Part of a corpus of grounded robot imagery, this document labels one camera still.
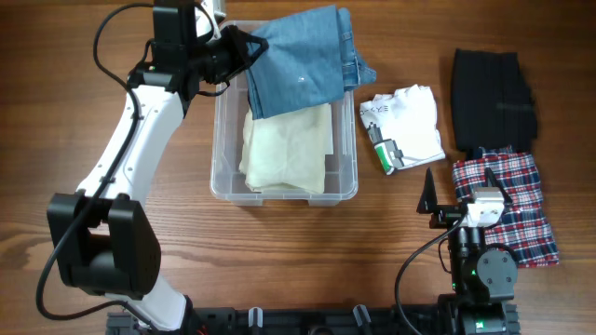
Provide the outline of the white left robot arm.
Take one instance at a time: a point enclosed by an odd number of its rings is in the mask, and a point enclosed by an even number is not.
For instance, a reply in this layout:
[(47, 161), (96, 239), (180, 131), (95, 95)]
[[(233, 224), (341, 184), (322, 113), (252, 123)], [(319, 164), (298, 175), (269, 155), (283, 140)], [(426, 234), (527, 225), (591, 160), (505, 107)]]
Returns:
[(200, 83), (227, 88), (268, 47), (234, 25), (219, 35), (191, 27), (156, 33), (123, 82), (125, 109), (98, 164), (75, 192), (50, 200), (47, 268), (57, 268), (66, 286), (123, 308), (131, 331), (189, 334), (199, 328), (190, 299), (160, 273), (161, 247), (144, 204)]

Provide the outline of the blue jeans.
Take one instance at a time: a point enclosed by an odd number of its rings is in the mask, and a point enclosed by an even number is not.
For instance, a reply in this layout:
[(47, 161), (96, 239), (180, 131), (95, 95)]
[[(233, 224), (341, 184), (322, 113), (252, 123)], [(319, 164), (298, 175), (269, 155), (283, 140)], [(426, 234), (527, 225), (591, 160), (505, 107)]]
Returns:
[(251, 35), (268, 43), (246, 74), (255, 119), (338, 101), (347, 91), (376, 81), (376, 71), (356, 49), (345, 7), (318, 7), (271, 20)]

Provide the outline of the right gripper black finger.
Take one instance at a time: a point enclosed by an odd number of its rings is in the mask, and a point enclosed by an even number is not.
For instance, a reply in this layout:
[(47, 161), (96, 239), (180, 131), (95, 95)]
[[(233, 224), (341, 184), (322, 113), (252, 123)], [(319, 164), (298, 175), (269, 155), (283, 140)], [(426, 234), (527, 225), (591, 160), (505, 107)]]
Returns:
[(438, 199), (433, 174), (430, 168), (426, 171), (423, 192), (417, 205), (416, 212), (419, 214), (431, 214), (438, 209)]
[(493, 173), (493, 171), (488, 167), (486, 167), (484, 169), (484, 177), (486, 180), (486, 186), (487, 187), (494, 187), (497, 188), (500, 192), (500, 194), (503, 197), (503, 201), (505, 205), (512, 205), (513, 204), (513, 200), (511, 199), (511, 197), (508, 195), (508, 193), (506, 192), (504, 186), (502, 185), (502, 183), (497, 179), (497, 177), (495, 176), (495, 174)]

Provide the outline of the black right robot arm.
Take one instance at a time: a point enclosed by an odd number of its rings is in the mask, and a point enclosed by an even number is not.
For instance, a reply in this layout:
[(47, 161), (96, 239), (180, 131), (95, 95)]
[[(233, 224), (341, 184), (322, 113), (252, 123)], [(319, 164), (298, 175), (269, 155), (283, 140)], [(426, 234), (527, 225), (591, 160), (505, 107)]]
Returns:
[(512, 304), (518, 258), (512, 248), (485, 240), (513, 205), (504, 186), (489, 169), (485, 183), (457, 205), (438, 203), (431, 171), (417, 207), (431, 216), (431, 229), (445, 229), (453, 293), (438, 299), (439, 334), (519, 334), (517, 306)]

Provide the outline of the cream cloth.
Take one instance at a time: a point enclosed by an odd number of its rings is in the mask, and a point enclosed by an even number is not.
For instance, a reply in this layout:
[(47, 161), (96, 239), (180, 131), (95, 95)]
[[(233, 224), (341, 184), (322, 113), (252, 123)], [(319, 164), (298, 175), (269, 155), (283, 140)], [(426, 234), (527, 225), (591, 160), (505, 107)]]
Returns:
[(332, 106), (308, 107), (265, 119), (247, 111), (239, 171), (253, 192), (303, 190), (321, 194), (332, 153)]

